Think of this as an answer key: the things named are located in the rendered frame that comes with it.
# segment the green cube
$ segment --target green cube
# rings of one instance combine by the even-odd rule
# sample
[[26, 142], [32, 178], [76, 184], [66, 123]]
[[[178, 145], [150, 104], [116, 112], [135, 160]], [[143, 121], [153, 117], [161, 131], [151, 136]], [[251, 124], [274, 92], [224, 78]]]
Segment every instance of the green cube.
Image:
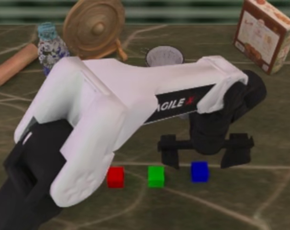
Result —
[[164, 187], [164, 167], [149, 166], [148, 167], [148, 187], [163, 188]]

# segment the green marble table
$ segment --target green marble table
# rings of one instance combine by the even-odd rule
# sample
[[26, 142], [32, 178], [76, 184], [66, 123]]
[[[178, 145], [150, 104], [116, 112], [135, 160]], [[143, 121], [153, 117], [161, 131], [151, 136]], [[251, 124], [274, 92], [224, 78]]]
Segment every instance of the green marble table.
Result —
[[[234, 31], [235, 26], [129, 25], [121, 39], [131, 65], [144, 66], [147, 49], [167, 44], [178, 47], [187, 62], [221, 55], [258, 73], [268, 97], [230, 130], [253, 135], [252, 163], [221, 170], [222, 153], [204, 157], [185, 151], [179, 171], [166, 168], [165, 188], [147, 188], [147, 167], [160, 162], [160, 135], [186, 138], [188, 121], [174, 118], [144, 126], [116, 153], [114, 164], [126, 170], [125, 188], [103, 184], [40, 230], [290, 230], [290, 54], [283, 69], [268, 76], [233, 47]], [[34, 40], [35, 32], [34, 26], [0, 26], [0, 63]], [[0, 186], [14, 129], [44, 78], [35, 62], [0, 87]], [[209, 162], [209, 183], [190, 182], [191, 160]]]

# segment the blue cube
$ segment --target blue cube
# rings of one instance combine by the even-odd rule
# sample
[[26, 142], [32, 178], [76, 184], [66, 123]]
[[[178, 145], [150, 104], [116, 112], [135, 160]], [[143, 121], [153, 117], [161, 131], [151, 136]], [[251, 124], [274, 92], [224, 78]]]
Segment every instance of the blue cube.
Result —
[[191, 180], [193, 183], [206, 183], [209, 180], [209, 166], [206, 161], [191, 163]]

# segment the red cube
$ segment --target red cube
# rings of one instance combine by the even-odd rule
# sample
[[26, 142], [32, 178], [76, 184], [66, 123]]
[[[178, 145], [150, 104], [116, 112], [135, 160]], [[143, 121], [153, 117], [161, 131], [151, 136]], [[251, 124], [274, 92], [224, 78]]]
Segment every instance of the red cube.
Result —
[[109, 188], [124, 187], [124, 167], [110, 167], [107, 174]]

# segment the rolling pin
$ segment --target rolling pin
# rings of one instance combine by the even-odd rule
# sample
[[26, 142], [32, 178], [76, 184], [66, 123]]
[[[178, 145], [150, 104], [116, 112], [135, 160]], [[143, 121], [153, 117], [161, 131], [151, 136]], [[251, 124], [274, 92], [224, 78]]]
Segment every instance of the rolling pin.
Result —
[[0, 65], [0, 86], [38, 58], [38, 48], [30, 43]]

